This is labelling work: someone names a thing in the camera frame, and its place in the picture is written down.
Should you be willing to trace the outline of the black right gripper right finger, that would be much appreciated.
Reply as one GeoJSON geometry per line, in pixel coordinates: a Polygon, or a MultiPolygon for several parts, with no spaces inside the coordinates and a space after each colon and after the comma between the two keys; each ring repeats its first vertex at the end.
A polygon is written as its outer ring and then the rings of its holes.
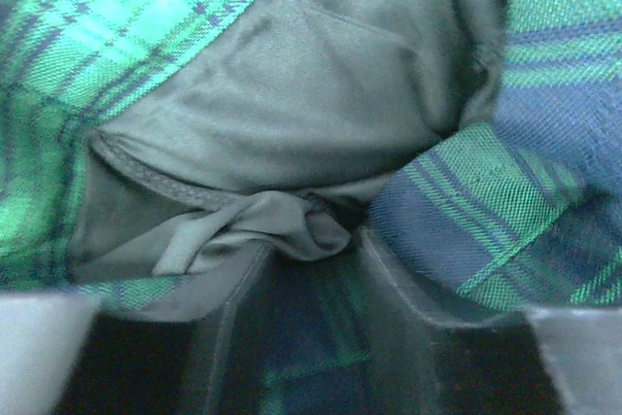
{"type": "Polygon", "coordinates": [[[383,413],[620,412],[618,309],[493,312],[408,273],[368,228],[359,261],[383,413]]]}

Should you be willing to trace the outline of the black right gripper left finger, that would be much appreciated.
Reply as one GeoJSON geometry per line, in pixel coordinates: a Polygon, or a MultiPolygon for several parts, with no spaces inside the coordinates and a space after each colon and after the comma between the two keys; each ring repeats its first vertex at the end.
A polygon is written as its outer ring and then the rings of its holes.
{"type": "Polygon", "coordinates": [[[252,242],[134,311],[74,292],[1,296],[5,414],[237,414],[259,404],[272,257],[252,242]]]}

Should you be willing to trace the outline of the green plaid skirt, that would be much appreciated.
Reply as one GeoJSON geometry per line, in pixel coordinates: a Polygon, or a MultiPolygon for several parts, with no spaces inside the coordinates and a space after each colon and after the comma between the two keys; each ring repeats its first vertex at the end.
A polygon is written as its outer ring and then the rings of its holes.
{"type": "Polygon", "coordinates": [[[621,0],[1,0],[1,296],[134,311],[252,242],[259,404],[385,414],[359,232],[621,313],[621,0]]]}

